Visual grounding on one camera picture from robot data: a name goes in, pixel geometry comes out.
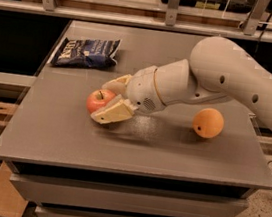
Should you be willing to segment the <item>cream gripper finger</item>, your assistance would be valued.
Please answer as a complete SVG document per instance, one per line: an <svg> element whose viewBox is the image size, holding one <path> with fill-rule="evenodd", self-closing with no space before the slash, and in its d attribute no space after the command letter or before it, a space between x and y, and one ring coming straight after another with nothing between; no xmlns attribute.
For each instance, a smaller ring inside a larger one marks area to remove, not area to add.
<svg viewBox="0 0 272 217"><path fill-rule="evenodd" d="M102 88L108 89L109 91L114 92L116 95L126 97L127 84L130 82L131 78L131 74L120 76L112 81L105 82Z"/></svg>
<svg viewBox="0 0 272 217"><path fill-rule="evenodd" d="M99 124L110 124L132 118L135 110L136 106L129 99L118 95L104 107L92 112L90 117Z"/></svg>

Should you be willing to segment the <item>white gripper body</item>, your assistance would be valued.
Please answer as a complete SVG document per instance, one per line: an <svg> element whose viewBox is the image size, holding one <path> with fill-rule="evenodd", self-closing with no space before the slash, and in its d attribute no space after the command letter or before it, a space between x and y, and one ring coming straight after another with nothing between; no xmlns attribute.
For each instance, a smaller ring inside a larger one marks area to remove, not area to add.
<svg viewBox="0 0 272 217"><path fill-rule="evenodd" d="M156 66L144 68L135 73L125 90L127 98L143 113L154 113L165 109L156 88Z"/></svg>

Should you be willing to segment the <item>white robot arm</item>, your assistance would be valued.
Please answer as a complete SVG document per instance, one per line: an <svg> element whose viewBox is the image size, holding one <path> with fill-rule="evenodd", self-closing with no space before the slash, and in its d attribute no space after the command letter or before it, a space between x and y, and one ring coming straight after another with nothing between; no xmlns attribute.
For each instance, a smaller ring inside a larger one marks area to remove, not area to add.
<svg viewBox="0 0 272 217"><path fill-rule="evenodd" d="M159 112L171 104L216 104L233 98L272 131L272 74L220 36L202 39L188 59L150 66L103 87L116 96L91 113L99 124L122 122L136 112Z"/></svg>

